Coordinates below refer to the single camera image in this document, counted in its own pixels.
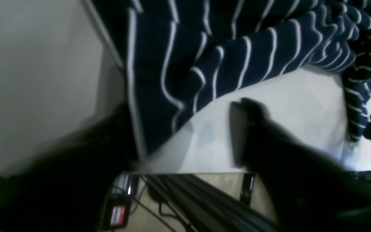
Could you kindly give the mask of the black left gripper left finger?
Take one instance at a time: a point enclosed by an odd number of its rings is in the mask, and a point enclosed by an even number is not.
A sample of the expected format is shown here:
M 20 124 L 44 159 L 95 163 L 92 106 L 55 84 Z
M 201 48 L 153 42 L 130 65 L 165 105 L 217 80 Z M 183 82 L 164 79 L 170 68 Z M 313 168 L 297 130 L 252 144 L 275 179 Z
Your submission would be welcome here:
M 0 232 L 94 232 L 112 182 L 137 152 L 128 104 L 0 176 Z

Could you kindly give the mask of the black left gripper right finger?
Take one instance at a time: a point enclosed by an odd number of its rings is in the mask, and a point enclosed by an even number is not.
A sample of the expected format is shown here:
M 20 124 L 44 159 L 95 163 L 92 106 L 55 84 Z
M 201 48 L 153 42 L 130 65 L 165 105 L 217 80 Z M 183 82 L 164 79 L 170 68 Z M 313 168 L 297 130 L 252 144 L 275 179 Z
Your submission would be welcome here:
M 270 118 L 264 104 L 231 102 L 236 162 L 259 175 L 281 232 L 371 232 L 371 185 Z

